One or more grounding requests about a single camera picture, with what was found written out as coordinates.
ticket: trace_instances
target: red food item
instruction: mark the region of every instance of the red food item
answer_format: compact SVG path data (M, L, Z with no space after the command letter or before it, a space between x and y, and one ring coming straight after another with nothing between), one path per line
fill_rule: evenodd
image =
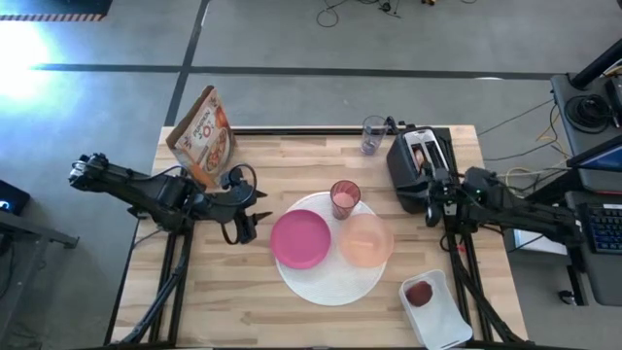
M406 291L406 299L408 299L411 305L416 307L427 304L431 298L432 286L426 281L418 282Z

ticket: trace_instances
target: white container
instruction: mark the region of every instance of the white container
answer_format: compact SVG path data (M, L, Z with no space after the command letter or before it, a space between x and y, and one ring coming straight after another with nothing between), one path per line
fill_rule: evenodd
M406 299L406 291L422 281L432 286L432 298L416 307ZM399 298L419 342L428 349L449 349L473 336L473 329L463 320L451 297L443 271L436 269L405 280L399 287Z

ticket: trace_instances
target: pink plastic cup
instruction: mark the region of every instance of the pink plastic cup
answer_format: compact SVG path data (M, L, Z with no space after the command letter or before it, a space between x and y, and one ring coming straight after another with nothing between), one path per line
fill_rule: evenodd
M361 190L352 181L341 180L332 185L330 200L332 201L332 216L337 220L344 220L352 214L354 207L361 200Z

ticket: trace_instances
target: butcher block tabletop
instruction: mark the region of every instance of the butcher block tabletop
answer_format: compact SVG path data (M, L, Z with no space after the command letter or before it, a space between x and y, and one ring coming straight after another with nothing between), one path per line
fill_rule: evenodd
M474 126L447 127L451 130L458 170L465 172L471 166L483 166ZM177 164L164 143L171 130L172 127L165 127L161 131L154 173ZM257 171L258 190L268 194L247 209L247 214L265 211L273 214L259 222L258 237L248 245L229 246L223 240L219 224L196 223L177 345L421 346L397 295L401 282L441 269L447 275L454 297L455 288L449 255L438 244L442 225L426 227L423 214L408 214L397 202L385 159L393 137L387 136L371 157L361 153L360 135L236 138L231 165L251 164ZM332 184L342 179L358 184L362 201L388 223L395 235L395 251L382 278L365 297L343 306L321 306L297 296L283 282L270 253L270 231L296 201L311 193L329 191ZM235 232L233 224L227 228ZM141 221L136 239L155 229L152 221ZM516 334L527 338L502 237L482 228L473 239L486 298ZM165 245L163 232L141 242L132 252L114 322L113 341L126 336L154 301ZM476 308L470 297L469 308L474 336L481 339ZM166 311L163 336L170 318L170 312Z

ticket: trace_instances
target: concrete floor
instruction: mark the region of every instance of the concrete floor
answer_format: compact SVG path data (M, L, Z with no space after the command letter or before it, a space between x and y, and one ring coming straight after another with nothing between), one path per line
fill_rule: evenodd
M68 186L71 161L103 152L113 162L151 169L179 76L155 73L153 66L182 64L200 2L115 0L101 23L0 22L5 47L13 48L0 56L0 179L32 194L27 217L82 238L75 251L50 249L47 267L28 292L20 322L38 334L44 349L101 345L136 227L123 203ZM332 29L315 22L322 8L321 0L212 0L191 62L566 72L589 63L622 32L614 0L440 0L433 8L402 1L402 19L350 1L337 8L341 20ZM78 69L66 64L94 70L103 68L87 65L122 64L144 72L19 69L34 63L59 63L55 69L61 70ZM550 98L543 80L190 74L178 118L208 84L218 87L238 125L358 124L380 114L483 130ZM484 157L531 148L548 125L549 109L482 136ZM560 160L543 149L486 165L502 172ZM582 308L557 301L555 293L569 284L562 261L518 252L510 262L530 339L618 347L621 309L592 299Z

